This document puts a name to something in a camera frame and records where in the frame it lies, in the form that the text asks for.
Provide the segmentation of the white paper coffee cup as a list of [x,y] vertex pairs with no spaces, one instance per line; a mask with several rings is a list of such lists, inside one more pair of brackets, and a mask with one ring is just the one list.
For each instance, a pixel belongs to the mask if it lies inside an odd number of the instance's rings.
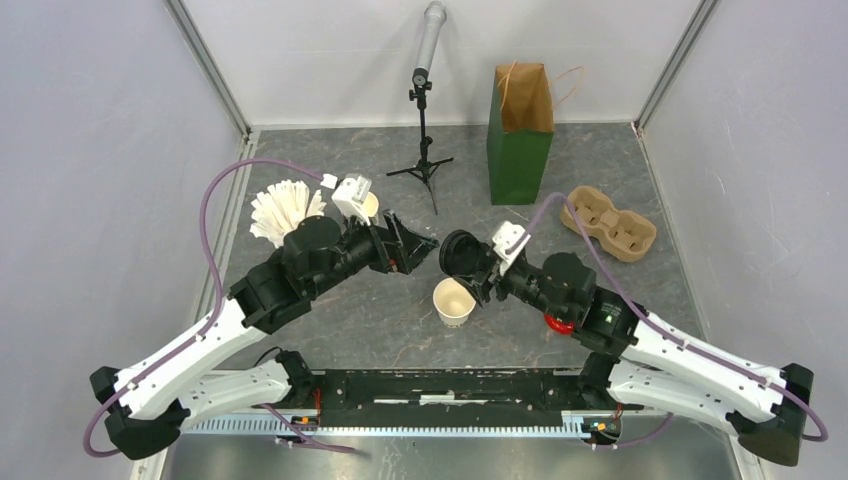
[[462,326],[477,305],[472,295],[452,278],[445,278],[436,285],[432,301],[438,317],[449,328]]

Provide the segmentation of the black plastic cup lid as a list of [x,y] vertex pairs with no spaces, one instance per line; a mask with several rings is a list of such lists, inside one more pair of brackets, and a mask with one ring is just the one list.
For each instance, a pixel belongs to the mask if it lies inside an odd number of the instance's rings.
[[454,230],[441,244],[438,263],[451,277],[474,277],[489,272],[495,264],[492,248],[465,230]]

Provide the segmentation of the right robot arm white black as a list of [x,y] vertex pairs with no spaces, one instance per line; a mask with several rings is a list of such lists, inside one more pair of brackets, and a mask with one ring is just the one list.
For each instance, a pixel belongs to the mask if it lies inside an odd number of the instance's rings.
[[613,399],[710,424],[769,462],[799,462],[807,415],[784,391],[807,401],[813,374],[792,363],[757,364],[670,326],[641,305],[597,286],[596,273],[573,253],[549,256],[541,267],[524,253],[507,263],[485,244],[439,256],[442,271],[479,302],[513,296],[574,325],[591,354],[577,382],[580,400],[602,408]]

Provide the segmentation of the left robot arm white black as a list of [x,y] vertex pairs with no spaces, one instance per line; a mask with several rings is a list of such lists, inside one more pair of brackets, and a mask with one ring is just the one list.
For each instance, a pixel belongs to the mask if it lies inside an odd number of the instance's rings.
[[407,229],[392,211],[385,225],[313,216],[282,247],[234,283],[215,308],[155,354],[121,370],[90,376],[114,451],[131,460],[156,454],[191,427],[241,408],[306,405],[314,381],[302,357],[283,352],[212,380],[206,374],[311,310],[311,304],[365,268],[410,274],[438,242]]

